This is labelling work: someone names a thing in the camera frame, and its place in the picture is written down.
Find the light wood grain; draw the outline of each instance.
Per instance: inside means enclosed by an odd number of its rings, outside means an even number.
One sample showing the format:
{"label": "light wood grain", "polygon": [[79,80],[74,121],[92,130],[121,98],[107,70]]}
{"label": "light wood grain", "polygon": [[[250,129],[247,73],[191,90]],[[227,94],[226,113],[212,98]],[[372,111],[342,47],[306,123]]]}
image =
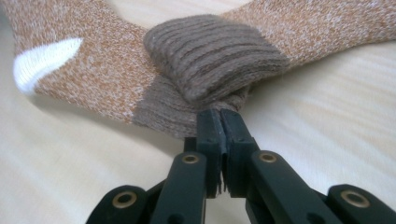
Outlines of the light wood grain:
{"label": "light wood grain", "polygon": [[[220,13],[246,1],[113,0],[144,27]],[[12,79],[12,33],[0,16],[2,223],[83,223],[111,189],[163,180],[182,142],[104,119]],[[281,154],[313,189],[349,183],[396,209],[396,43],[354,48],[258,85],[241,111],[262,149]],[[209,200],[206,223],[249,223],[243,200]]]}

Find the wooden table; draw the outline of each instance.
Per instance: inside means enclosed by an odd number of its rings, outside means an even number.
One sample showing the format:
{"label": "wooden table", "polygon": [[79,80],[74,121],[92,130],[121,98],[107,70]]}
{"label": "wooden table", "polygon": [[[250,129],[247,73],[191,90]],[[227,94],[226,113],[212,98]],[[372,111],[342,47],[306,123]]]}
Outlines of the wooden table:
{"label": "wooden table", "polygon": [[[247,0],[112,0],[145,27]],[[149,189],[183,143],[73,105],[18,92],[13,38],[0,15],[1,223],[83,223],[120,185]],[[282,155],[322,193],[348,183],[396,209],[396,42],[363,46],[261,83],[241,111],[261,149]],[[244,200],[208,200],[206,223],[249,223]]]}

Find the folded sock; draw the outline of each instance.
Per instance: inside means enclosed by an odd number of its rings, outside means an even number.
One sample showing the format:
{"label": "folded sock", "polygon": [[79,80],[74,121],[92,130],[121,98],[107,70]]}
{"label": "folded sock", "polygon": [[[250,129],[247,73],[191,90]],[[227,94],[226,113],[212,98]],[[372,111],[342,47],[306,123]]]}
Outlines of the folded sock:
{"label": "folded sock", "polygon": [[195,136],[206,108],[237,110],[243,89],[207,105],[188,104],[143,47],[146,29],[102,0],[0,0],[15,38],[14,77],[25,94],[44,94],[103,116],[175,137]]}
{"label": "folded sock", "polygon": [[155,65],[192,105],[354,46],[396,39],[396,2],[258,0],[219,17],[167,21],[145,36]]}

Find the sock cuff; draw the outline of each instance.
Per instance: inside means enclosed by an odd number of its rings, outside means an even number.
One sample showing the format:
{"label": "sock cuff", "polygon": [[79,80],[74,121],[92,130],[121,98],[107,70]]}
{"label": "sock cuff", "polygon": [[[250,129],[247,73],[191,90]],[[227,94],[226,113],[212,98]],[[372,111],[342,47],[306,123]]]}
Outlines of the sock cuff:
{"label": "sock cuff", "polygon": [[170,133],[176,138],[193,137],[196,136],[198,112],[209,108],[238,111],[247,97],[248,87],[233,92],[211,105],[194,106],[183,100],[168,77],[156,76],[146,90],[143,100],[137,103],[132,122],[159,132]]}
{"label": "sock cuff", "polygon": [[289,65],[258,30],[214,15],[162,23],[147,32],[144,44],[155,65],[194,105],[210,104]]}

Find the heathered brown sock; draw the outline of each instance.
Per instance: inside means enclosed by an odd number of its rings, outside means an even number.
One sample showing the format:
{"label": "heathered brown sock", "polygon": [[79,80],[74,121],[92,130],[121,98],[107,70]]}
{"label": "heathered brown sock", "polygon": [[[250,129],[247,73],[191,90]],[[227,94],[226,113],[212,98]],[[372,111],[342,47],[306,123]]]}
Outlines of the heathered brown sock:
{"label": "heathered brown sock", "polygon": [[220,17],[160,24],[145,47],[183,97],[200,105],[331,53],[393,39],[393,0],[259,0]]}
{"label": "heathered brown sock", "polygon": [[160,76],[143,47],[146,29],[101,0],[0,0],[14,31],[14,77],[25,94],[44,94],[176,137],[195,135],[197,111],[237,110],[248,90],[190,105]]}

